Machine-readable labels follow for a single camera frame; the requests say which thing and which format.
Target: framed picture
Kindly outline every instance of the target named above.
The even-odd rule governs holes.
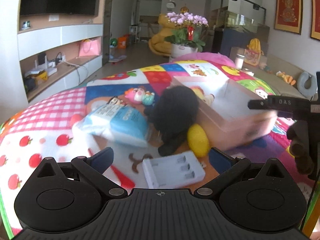
[[[320,40],[320,0],[312,0],[311,38]]]
[[[301,34],[302,0],[277,0],[275,29]]]

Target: pink pig toy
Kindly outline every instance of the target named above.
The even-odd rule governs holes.
[[[124,92],[124,97],[128,98],[131,103],[141,104],[143,96],[145,95],[145,91],[142,88],[130,88],[126,92]]]

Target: patchwork play mat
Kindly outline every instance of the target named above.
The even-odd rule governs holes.
[[[170,85],[173,76],[230,78],[261,97],[273,94],[265,82],[239,70],[195,60],[116,74],[60,92],[30,106],[13,116],[2,127],[0,135],[0,211],[9,238],[21,230],[13,208],[14,200],[44,157],[53,156],[58,162],[70,162],[77,156],[89,157],[94,154],[84,142],[73,137],[70,119],[74,114],[86,115],[93,107],[107,103],[113,96],[125,101],[124,92],[130,88],[143,87],[146,91],[154,92],[155,100],[158,100],[162,91]],[[135,107],[141,112],[144,110],[143,105]],[[288,152],[290,143],[286,138],[286,130],[291,124],[292,120],[279,118],[269,135],[227,153],[231,156],[246,156],[258,163],[263,163],[270,157],[278,158],[308,197],[313,181],[298,174],[294,158]],[[95,139],[100,148],[110,146],[114,150],[113,165],[104,173],[105,176],[128,190],[147,187],[141,162],[144,158],[159,157],[157,147],[161,142],[156,135],[151,138],[148,148],[120,145],[98,137]],[[186,144],[182,145],[177,153],[187,149]],[[190,185],[192,191],[218,175],[209,159],[210,156],[199,159],[204,164],[206,176],[200,183]]]

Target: orchid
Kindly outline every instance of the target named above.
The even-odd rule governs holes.
[[[205,45],[203,41],[199,39],[200,34],[195,29],[202,25],[208,26],[208,20],[200,15],[193,15],[192,13],[180,13],[175,12],[167,13],[166,17],[168,22],[175,23],[176,26],[181,28],[172,30],[173,35],[164,38],[173,44],[180,44],[183,46],[198,48],[198,51],[202,51],[202,46]]]

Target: metal screw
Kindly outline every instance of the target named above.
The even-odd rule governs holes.
[[[209,196],[213,193],[212,189],[207,187],[201,187],[200,189],[197,190],[197,192],[202,196]]]
[[[112,188],[111,190],[109,190],[109,194],[113,195],[113,196],[120,196],[123,193],[124,193],[124,190],[119,187],[115,187],[115,188]]]

